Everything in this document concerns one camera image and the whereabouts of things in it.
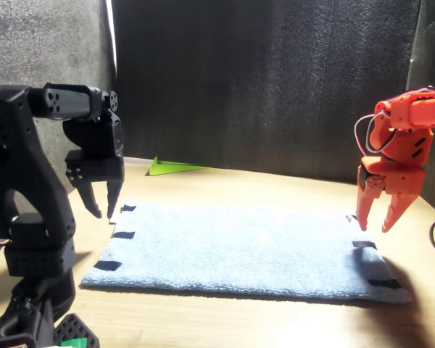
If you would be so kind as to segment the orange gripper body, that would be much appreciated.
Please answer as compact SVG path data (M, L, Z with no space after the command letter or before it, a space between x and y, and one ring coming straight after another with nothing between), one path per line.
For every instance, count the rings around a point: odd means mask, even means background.
M420 194L432 144L431 129L399 129L389 119L372 119L367 144L358 168L360 196Z

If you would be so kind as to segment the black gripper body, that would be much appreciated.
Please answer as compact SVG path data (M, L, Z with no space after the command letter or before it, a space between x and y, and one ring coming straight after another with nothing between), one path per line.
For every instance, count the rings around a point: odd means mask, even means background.
M123 179L123 132L113 111L103 112L97 120L64 121L63 131L79 147L65 158L70 181Z

